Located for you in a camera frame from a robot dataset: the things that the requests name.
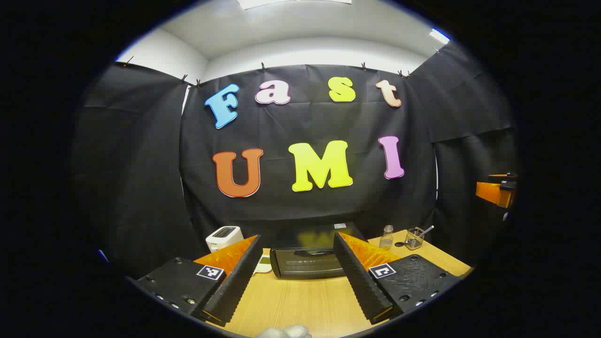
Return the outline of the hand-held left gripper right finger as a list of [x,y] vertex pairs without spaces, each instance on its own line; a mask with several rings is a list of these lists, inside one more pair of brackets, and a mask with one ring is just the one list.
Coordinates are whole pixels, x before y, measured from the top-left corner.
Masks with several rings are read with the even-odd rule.
[[461,280],[418,254],[401,258],[341,232],[333,252],[371,324],[423,308]]

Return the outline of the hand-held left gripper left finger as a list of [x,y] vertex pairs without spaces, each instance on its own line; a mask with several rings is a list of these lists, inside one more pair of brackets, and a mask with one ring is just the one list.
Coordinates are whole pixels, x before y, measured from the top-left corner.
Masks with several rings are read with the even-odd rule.
[[187,316],[229,323],[263,253],[260,235],[195,261],[176,257],[137,279],[137,287]]

